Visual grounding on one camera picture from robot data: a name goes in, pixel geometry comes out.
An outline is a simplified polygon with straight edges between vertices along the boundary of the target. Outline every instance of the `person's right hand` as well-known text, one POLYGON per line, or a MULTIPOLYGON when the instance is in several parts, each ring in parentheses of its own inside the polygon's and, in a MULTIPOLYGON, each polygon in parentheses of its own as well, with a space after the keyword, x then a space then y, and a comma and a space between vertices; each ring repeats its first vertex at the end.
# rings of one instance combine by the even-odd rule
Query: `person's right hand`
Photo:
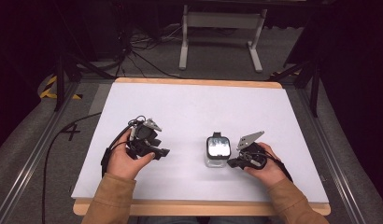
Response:
POLYGON ((127 150, 130 149, 125 144, 130 134, 131 130, 127 130, 116 142, 116 147, 112 149, 106 172, 111 175, 134 180, 139 171, 154 159, 155 154, 150 152, 137 160, 132 159, 127 154, 127 150))
MULTIPOLYGON (((279 157, 274 154, 270 146, 265 143, 258 143, 258 145, 263 147, 266 152, 270 153, 274 158, 280 161, 279 157)), ((244 171, 255 176, 256 178, 259 178, 267 188, 270 188, 284 178, 287 178, 279 166, 271 159, 267 159, 266 165, 261 170, 245 167, 244 171)))

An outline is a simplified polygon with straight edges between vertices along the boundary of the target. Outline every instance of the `metal stand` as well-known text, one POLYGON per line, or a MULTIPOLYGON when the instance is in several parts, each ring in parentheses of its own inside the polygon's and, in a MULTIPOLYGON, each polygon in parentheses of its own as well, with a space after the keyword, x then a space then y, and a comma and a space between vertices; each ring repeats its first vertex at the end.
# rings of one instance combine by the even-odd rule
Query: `metal stand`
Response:
POLYGON ((255 29, 255 36, 248 42, 250 57, 252 58, 255 71, 262 72, 262 64, 259 60, 256 46, 267 10, 262 10, 261 14, 236 14, 236 13, 209 13, 209 12, 189 12, 188 6, 183 8, 183 39, 180 50, 179 69, 185 70, 188 59, 188 27, 219 27, 237 29, 255 29))
POLYGON ((312 79, 311 94, 310 94, 310 109, 314 117, 317 118, 317 101, 319 90, 319 64, 314 61, 303 62, 281 72, 274 73, 272 77, 266 81, 279 81, 297 71, 301 70, 299 76, 294 80, 293 85, 297 89, 303 89, 308 81, 312 79))

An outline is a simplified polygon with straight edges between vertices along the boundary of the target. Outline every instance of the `tan sleeve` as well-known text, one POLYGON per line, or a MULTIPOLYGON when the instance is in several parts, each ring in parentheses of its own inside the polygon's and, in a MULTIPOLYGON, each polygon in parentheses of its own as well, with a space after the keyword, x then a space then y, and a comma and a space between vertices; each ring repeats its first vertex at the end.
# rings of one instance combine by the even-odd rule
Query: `tan sleeve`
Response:
POLYGON ((127 223, 135 183, 105 174, 81 223, 127 223))
POLYGON ((276 183, 268 193, 277 214, 286 223, 329 223, 311 208, 306 196, 287 178, 276 183))

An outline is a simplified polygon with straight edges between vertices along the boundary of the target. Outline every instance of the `white board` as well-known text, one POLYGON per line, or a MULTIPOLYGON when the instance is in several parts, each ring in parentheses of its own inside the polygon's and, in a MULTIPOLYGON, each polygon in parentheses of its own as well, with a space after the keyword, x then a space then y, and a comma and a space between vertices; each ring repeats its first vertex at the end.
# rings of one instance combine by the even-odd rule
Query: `white board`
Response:
POLYGON ((241 169, 204 163, 213 132, 230 139, 234 158, 241 136, 264 131, 259 141, 282 159, 307 199, 328 202, 285 90, 142 83, 112 85, 73 198, 93 197, 105 149, 139 115, 163 129, 159 148, 171 151, 139 173, 135 199, 268 202, 261 182, 241 169))

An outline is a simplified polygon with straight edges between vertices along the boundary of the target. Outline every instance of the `person's left hand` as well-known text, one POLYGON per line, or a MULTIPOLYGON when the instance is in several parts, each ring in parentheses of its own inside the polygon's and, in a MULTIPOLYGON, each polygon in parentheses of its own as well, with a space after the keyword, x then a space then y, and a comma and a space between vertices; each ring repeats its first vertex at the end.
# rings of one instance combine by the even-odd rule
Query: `person's left hand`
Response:
POLYGON ((128 130, 116 142, 116 148, 112 149, 106 172, 111 175, 133 180, 139 171, 153 160, 155 155, 154 152, 151 152, 138 160, 133 160, 127 154, 129 148, 127 148, 126 143, 124 143, 128 141, 130 134, 131 130, 128 130))

